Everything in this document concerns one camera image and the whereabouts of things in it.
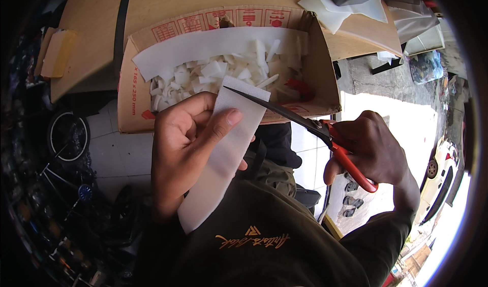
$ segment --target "black strap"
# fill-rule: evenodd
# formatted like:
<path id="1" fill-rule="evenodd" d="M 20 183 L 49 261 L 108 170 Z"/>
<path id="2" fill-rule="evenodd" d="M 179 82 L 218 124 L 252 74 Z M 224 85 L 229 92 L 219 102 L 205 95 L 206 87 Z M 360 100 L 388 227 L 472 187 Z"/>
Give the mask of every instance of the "black strap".
<path id="1" fill-rule="evenodd" d="M 125 17 L 127 16 L 128 6 L 129 0 L 120 0 L 119 13 L 117 14 L 117 22 L 115 24 L 114 75 L 117 79 L 119 79 L 122 58 L 124 57 Z"/>
<path id="2" fill-rule="evenodd" d="M 256 138 L 256 140 L 249 145 L 249 149 L 255 152 L 256 156 L 253 159 L 251 167 L 246 170 L 245 179 L 256 180 L 266 157 L 266 145 L 260 138 Z"/>

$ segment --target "white foam scrap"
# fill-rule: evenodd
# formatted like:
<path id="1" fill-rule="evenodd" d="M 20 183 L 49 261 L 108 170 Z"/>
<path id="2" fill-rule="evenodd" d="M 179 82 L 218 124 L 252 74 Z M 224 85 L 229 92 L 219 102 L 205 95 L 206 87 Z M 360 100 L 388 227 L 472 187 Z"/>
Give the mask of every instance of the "white foam scrap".
<path id="1" fill-rule="evenodd" d="M 196 66 L 198 66 L 198 62 L 196 62 L 196 61 L 186 62 L 187 68 L 194 68 Z"/>
<path id="2" fill-rule="evenodd" d="M 212 77 L 199 76 L 198 77 L 198 82 L 199 82 L 199 84 L 208 84 L 208 83 L 215 82 L 215 79 L 212 78 Z"/>
<path id="3" fill-rule="evenodd" d="M 208 63 L 210 63 L 210 57 L 197 60 L 197 64 L 199 65 L 206 65 Z"/>
<path id="4" fill-rule="evenodd" d="M 153 106 L 153 111 L 158 111 L 158 103 L 161 101 L 161 95 L 156 95 L 156 98 L 154 99 L 154 106 Z"/>
<path id="5" fill-rule="evenodd" d="M 280 40 L 279 39 L 276 39 L 274 42 L 273 42 L 273 45 L 271 46 L 271 49 L 269 49 L 269 52 L 268 52 L 268 56 L 266 57 L 266 62 L 269 63 L 272 61 L 273 59 L 273 56 L 275 55 L 276 53 L 276 50 L 278 50 L 278 47 L 280 46 Z"/>
<path id="6" fill-rule="evenodd" d="M 181 64 L 175 68 L 175 73 L 186 72 L 186 64 Z"/>
<path id="7" fill-rule="evenodd" d="M 269 84 L 273 83 L 274 81 L 276 81 L 277 78 L 278 78 L 278 76 L 279 76 L 278 74 L 275 74 L 274 76 L 272 76 L 272 77 L 268 78 L 267 80 L 264 80 L 263 82 L 261 82 L 256 87 L 262 89 L 262 88 L 266 87 L 267 85 L 269 85 Z"/>
<path id="8" fill-rule="evenodd" d="M 151 95 L 161 95 L 162 90 L 161 90 L 161 88 L 156 88 L 156 89 L 151 90 L 150 94 Z"/>
<path id="9" fill-rule="evenodd" d="M 231 55 L 224 54 L 224 55 L 223 55 L 223 58 L 224 58 L 224 59 L 225 59 L 225 60 L 226 60 L 226 61 L 227 61 L 229 64 L 231 64 L 231 65 L 233 65 L 233 64 L 234 64 L 234 59 L 232 58 L 232 56 L 231 56 Z"/>
<path id="10" fill-rule="evenodd" d="M 175 82 L 179 86 L 184 86 L 187 83 L 190 83 L 190 72 L 184 71 L 184 72 L 177 72 L 175 73 Z"/>
<path id="11" fill-rule="evenodd" d="M 159 73 L 159 76 L 165 80 L 166 82 L 169 81 L 172 77 L 175 76 L 175 72 L 173 70 L 173 68 L 171 68 L 171 70 L 162 70 L 160 73 Z"/>
<path id="12" fill-rule="evenodd" d="M 222 70 L 220 69 L 220 66 L 217 61 L 212 61 L 208 65 L 202 68 L 202 74 L 204 77 L 211 77 L 213 75 L 216 75 L 220 73 Z"/>
<path id="13" fill-rule="evenodd" d="M 227 63 L 222 61 L 218 61 L 217 64 L 220 67 L 220 72 L 215 75 L 215 77 L 223 78 L 225 76 L 225 72 L 227 71 Z"/>
<path id="14" fill-rule="evenodd" d="M 177 83 L 175 83 L 175 82 L 171 82 L 171 83 L 169 84 L 169 86 L 171 86 L 171 88 L 173 88 L 174 90 L 178 90 L 178 89 L 180 89 L 180 88 L 181 88 L 181 85 L 179 85 L 179 84 L 177 84 Z"/>
<path id="15" fill-rule="evenodd" d="M 249 71 L 249 69 L 244 68 L 244 69 L 242 70 L 242 72 L 241 72 L 241 73 L 239 73 L 239 75 L 237 76 L 237 78 L 238 78 L 239 80 L 243 80 L 243 79 L 251 78 L 251 72 Z"/>
<path id="16" fill-rule="evenodd" d="M 218 93 L 225 76 L 241 79 L 259 89 L 268 90 L 271 100 L 299 98 L 299 93 L 284 84 L 290 77 L 302 80 L 301 58 L 297 53 L 277 54 L 282 41 L 266 46 L 254 40 L 254 52 L 215 55 L 203 60 L 182 63 L 151 79 L 151 109 L 162 111 L 201 91 Z M 297 52 L 301 52 L 297 36 Z"/>

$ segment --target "black pants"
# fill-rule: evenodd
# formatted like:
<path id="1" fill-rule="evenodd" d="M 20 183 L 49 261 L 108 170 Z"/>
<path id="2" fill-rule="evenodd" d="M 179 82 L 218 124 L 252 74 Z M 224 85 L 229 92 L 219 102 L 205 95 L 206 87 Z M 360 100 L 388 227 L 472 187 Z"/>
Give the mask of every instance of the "black pants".
<path id="1" fill-rule="evenodd" d="M 299 168 L 302 158 L 291 150 L 291 123 L 260 125 L 255 133 L 266 146 L 266 159 L 279 166 Z"/>

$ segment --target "white car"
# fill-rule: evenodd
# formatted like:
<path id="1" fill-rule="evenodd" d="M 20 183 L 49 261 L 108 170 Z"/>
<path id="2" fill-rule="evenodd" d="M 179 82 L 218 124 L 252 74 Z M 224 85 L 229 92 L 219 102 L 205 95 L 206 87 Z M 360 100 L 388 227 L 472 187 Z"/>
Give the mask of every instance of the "white car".
<path id="1" fill-rule="evenodd" d="M 427 166 L 427 177 L 420 187 L 420 206 L 414 220 L 423 225 L 433 218 L 446 201 L 449 189 L 458 170 L 456 147 L 442 137 L 437 142 L 435 155 Z"/>

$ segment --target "white plastic sheet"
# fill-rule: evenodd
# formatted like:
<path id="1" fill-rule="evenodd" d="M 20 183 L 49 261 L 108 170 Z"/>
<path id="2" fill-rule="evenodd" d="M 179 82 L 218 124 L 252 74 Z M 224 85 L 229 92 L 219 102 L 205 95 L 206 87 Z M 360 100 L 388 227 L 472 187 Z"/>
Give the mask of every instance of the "white plastic sheet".
<path id="1" fill-rule="evenodd" d="M 342 22 L 351 14 L 362 14 L 388 23 L 381 0 L 369 0 L 358 5 L 342 7 L 337 6 L 333 0 L 300 0 L 298 4 L 306 10 L 317 13 L 317 18 L 332 34 L 337 32 Z"/>
<path id="2" fill-rule="evenodd" d="M 216 55 L 255 52 L 256 40 L 260 40 L 269 52 L 277 39 L 281 42 L 276 54 L 297 54 L 300 51 L 297 40 L 300 40 L 301 54 L 308 54 L 307 32 L 289 28 L 234 27 L 178 35 L 150 46 L 134 56 L 132 61 L 145 81 L 156 75 L 165 79 L 174 67 L 186 62 L 200 61 L 198 64 L 204 64 Z"/>
<path id="3" fill-rule="evenodd" d="M 265 101 L 271 95 L 268 91 L 230 76 L 224 77 L 222 85 Z M 241 122 L 216 145 L 197 183 L 192 186 L 178 209 L 180 224 L 186 234 L 197 229 L 221 202 L 266 111 L 263 106 L 222 88 L 217 96 L 213 115 L 230 108 L 241 111 Z"/>

